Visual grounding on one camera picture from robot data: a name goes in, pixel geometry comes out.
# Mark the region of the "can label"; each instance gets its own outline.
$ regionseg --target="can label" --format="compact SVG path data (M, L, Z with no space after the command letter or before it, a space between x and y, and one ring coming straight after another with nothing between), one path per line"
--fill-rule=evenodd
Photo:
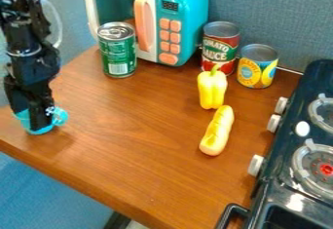
M226 75L233 73L239 41L239 36L218 38L205 35L203 37L202 69L208 71L215 64L218 64L221 67L220 70Z
M99 38L99 48L106 74L114 77L126 77L134 72L136 56L133 36L120 41Z
M203 57L207 60L219 62L230 61L235 58L237 47L232 47L223 41L204 37Z
M240 59L237 72L238 81L249 88L269 87L274 79L278 59L274 61L254 61L246 57Z

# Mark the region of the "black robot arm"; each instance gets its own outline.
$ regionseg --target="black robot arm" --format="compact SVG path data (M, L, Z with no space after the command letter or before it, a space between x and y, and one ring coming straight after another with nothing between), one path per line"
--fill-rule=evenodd
M29 130L52 123L55 108L49 83L60 69L58 50L47 41L51 24L41 0L0 0L0 25L7 40L5 92L15 114L28 112Z

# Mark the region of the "oven handle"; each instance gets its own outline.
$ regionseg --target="oven handle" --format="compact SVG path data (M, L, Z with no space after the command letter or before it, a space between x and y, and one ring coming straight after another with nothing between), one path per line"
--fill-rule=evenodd
M244 207L231 203L223 211L221 217L219 218L215 229L227 229L230 219L235 215L240 215L244 218L248 217L249 210Z

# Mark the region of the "yellow can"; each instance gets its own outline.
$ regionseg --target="yellow can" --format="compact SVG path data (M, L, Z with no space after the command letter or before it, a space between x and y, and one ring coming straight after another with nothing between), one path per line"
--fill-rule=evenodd
M269 87L276 75L278 52L272 47L251 44L240 50L238 81L252 89Z

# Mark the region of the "toy microwave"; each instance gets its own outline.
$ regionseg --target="toy microwave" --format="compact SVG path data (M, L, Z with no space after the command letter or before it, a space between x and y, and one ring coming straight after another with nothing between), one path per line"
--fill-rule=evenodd
M184 64L201 43L208 0L86 0L89 27L111 21L135 27L138 57L172 66Z

